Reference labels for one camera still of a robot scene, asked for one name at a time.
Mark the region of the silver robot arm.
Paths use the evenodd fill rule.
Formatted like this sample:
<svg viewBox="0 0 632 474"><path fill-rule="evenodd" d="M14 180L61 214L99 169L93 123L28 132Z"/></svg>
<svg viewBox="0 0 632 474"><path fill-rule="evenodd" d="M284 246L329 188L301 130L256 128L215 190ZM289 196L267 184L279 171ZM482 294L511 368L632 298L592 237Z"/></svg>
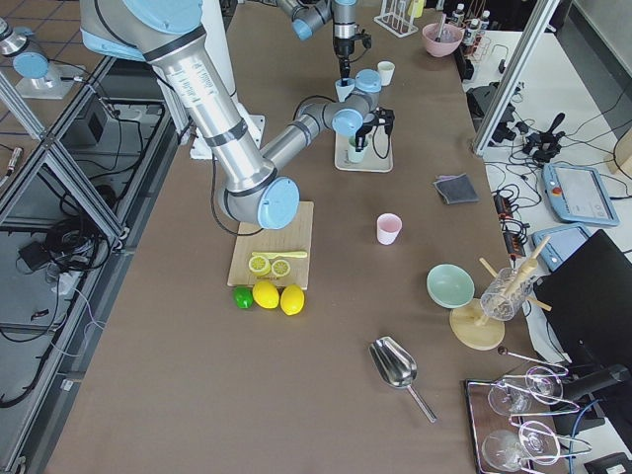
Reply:
<svg viewBox="0 0 632 474"><path fill-rule="evenodd" d="M343 86L350 84L352 55L356 42L360 41L364 50L371 49L371 35L361 29L356 22L356 0L276 1L290 18L292 28L301 40L310 39L318 30L333 22L333 49L339 62L340 80Z"/></svg>
<svg viewBox="0 0 632 474"><path fill-rule="evenodd" d="M299 207L299 188L280 170L325 129L351 137L375 117L381 80L361 70L341 102L310 103L264 148L205 49L200 1L83 1L84 44L100 54L161 71L226 173L219 205L236 221L282 229Z"/></svg>

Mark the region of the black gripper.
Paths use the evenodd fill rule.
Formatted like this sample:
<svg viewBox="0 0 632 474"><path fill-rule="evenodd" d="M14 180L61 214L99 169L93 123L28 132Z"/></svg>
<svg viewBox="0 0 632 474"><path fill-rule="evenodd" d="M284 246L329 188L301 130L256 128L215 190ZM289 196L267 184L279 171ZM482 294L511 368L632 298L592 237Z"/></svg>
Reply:
<svg viewBox="0 0 632 474"><path fill-rule="evenodd" d="M355 53L356 42L360 41L365 50L371 49L371 34L366 30L359 33L351 34L349 38L342 38L340 35L334 34L333 47L339 61L340 80L347 82L350 79L351 64L358 60L358 57L352 58Z"/></svg>
<svg viewBox="0 0 632 474"><path fill-rule="evenodd" d="M394 121L395 115L393 110L377 108L375 111L370 113L364 119L360 129L355 133L355 150L364 150L366 148L366 136L375 127L383 126L386 135L390 137L394 127Z"/></svg>

